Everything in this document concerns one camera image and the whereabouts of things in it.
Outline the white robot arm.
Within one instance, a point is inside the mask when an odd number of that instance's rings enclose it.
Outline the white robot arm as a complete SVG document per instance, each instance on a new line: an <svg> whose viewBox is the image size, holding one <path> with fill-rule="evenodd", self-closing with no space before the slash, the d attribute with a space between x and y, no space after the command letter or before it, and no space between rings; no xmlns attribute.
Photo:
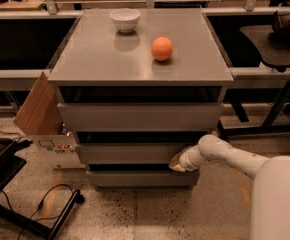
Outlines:
<svg viewBox="0 0 290 240"><path fill-rule="evenodd" d="M290 156L268 158L207 134L177 153L169 168L194 171L222 160L253 180L249 240L290 240Z"/></svg>

